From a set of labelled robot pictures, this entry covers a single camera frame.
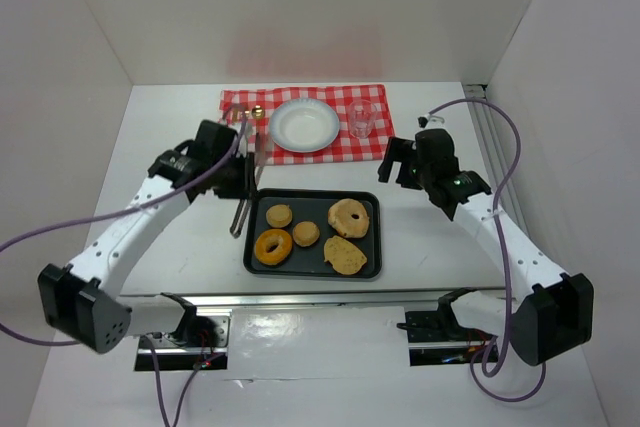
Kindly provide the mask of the metal tongs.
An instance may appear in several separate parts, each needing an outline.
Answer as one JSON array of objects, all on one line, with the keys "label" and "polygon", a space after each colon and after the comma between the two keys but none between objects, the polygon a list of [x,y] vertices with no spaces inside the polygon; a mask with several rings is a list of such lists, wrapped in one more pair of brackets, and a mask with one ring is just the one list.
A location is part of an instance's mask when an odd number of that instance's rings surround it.
[{"label": "metal tongs", "polygon": [[[271,152],[271,140],[268,133],[257,133],[255,143],[255,163],[254,169],[255,184],[258,185],[266,166],[266,160]],[[251,199],[240,200],[232,224],[230,226],[230,234],[234,239],[240,237],[245,221],[248,217],[251,207]]]}]

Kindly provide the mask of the speckled bread slice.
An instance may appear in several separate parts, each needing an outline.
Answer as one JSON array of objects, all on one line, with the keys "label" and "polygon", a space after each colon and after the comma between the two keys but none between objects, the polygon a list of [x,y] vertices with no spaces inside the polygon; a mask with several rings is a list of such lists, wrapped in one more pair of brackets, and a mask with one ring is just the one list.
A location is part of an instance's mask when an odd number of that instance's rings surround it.
[{"label": "speckled bread slice", "polygon": [[359,273],[367,264],[366,255],[353,243],[340,237],[329,238],[323,247],[324,261],[341,275]]}]

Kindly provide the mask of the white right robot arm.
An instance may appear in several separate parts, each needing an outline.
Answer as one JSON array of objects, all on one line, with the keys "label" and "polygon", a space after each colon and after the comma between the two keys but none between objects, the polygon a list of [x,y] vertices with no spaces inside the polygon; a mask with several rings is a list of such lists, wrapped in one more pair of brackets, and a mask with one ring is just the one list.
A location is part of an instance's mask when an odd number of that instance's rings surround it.
[{"label": "white right robot arm", "polygon": [[587,343],[592,337],[594,287],[583,274],[568,274],[549,259],[497,203],[490,186],[463,171],[452,137],[426,129],[412,140],[389,141],[378,178],[387,182],[393,163],[403,188],[422,190],[460,226],[505,278],[505,298],[458,289],[438,301],[440,324],[476,329],[507,341],[530,366]]}]

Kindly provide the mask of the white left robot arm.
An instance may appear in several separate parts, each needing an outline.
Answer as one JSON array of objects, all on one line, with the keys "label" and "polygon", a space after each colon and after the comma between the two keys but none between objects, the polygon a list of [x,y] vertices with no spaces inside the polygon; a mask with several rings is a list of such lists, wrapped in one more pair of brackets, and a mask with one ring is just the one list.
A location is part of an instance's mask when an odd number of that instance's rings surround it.
[{"label": "white left robot arm", "polygon": [[172,293],[119,299],[133,268],[156,238],[208,191],[246,199],[256,190],[255,155],[241,150],[250,127],[204,120],[194,138],[159,155],[125,210],[66,266],[47,265],[37,283],[47,324],[98,354],[123,338],[161,333],[179,345],[212,322]]}]

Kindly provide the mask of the red white checkered cloth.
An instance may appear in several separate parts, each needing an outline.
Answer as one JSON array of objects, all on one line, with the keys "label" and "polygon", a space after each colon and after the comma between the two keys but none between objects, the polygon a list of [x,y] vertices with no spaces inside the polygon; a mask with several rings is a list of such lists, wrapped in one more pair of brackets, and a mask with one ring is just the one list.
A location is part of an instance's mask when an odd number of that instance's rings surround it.
[{"label": "red white checkered cloth", "polygon": [[[372,106],[374,121],[364,138],[351,133],[356,107]],[[380,160],[395,129],[382,84],[225,89],[221,119],[249,120],[249,148],[267,142],[274,166]]]}]

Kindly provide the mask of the clear plastic cup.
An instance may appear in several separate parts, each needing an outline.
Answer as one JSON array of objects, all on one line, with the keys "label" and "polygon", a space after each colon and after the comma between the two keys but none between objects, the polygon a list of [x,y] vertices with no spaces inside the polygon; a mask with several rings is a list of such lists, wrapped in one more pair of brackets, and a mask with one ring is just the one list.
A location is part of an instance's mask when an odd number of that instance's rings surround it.
[{"label": "clear plastic cup", "polygon": [[368,100],[355,100],[347,107],[346,113],[350,135],[359,139],[367,138],[377,119],[376,106]]}]

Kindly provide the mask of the small round bun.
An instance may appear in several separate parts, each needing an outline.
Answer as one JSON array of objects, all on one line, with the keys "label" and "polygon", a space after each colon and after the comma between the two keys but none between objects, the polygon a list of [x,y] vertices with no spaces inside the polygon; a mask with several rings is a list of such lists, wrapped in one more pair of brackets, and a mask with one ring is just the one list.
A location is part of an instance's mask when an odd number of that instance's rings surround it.
[{"label": "small round bun", "polygon": [[312,246],[320,237],[318,226],[311,221],[302,221],[292,231],[294,242],[300,247]]},{"label": "small round bun", "polygon": [[284,229],[292,222],[292,220],[293,213],[288,205],[273,205],[266,211],[266,221],[272,228]]}]

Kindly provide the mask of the white paper plate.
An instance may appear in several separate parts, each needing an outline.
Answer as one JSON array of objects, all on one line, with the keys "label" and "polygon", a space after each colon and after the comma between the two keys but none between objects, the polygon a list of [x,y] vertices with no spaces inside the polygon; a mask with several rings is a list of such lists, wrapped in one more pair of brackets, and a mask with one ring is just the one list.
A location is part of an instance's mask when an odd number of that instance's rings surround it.
[{"label": "white paper plate", "polygon": [[340,133],[337,113],[325,102],[298,98],[283,102],[271,114],[272,141],[294,153],[313,153],[331,145]]}]

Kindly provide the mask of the black baking tray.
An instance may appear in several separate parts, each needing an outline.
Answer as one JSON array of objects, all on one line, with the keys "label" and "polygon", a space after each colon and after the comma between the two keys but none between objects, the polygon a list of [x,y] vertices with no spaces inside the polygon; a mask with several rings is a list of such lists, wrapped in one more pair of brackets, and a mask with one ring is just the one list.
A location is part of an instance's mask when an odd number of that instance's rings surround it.
[{"label": "black baking tray", "polygon": [[256,275],[373,279],[382,269],[379,201],[368,192],[262,189],[243,263]]}]

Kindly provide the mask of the orange glazed donut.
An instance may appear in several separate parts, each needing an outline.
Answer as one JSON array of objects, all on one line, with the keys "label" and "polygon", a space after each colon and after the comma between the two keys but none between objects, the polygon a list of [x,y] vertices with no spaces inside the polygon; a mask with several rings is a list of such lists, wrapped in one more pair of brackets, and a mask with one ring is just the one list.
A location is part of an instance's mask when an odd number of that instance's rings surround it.
[{"label": "orange glazed donut", "polygon": [[269,229],[257,238],[254,254],[266,266],[277,266],[284,262],[293,249],[291,235],[283,229]]}]

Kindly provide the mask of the pale bagel with hole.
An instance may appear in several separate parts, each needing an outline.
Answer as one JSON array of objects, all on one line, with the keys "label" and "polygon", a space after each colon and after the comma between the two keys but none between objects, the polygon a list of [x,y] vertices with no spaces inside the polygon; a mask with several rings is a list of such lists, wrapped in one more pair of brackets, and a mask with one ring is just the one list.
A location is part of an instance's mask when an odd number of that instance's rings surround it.
[{"label": "pale bagel with hole", "polygon": [[328,211],[329,225],[344,238],[363,238],[370,225],[365,206],[355,199],[342,199]]}]

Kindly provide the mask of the white cover board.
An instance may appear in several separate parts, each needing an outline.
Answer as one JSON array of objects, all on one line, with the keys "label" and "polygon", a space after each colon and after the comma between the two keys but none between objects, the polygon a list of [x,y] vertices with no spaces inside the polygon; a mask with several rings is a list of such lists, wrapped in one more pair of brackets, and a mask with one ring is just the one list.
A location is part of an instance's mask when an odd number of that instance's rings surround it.
[{"label": "white cover board", "polygon": [[229,380],[387,377],[410,367],[400,307],[244,310],[231,317]]}]

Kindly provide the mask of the metal base rail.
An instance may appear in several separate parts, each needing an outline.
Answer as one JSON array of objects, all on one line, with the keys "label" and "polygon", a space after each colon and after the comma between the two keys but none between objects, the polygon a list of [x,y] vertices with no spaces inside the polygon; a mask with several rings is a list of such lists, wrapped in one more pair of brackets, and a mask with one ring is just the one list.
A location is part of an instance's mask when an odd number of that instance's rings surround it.
[{"label": "metal base rail", "polygon": [[180,347],[154,337],[161,368],[187,373],[200,362],[218,381],[294,381],[398,377],[411,351],[438,365],[465,364],[490,334],[456,334],[437,325],[438,293],[426,291],[268,294],[262,298],[193,297],[215,324],[218,342]]}]

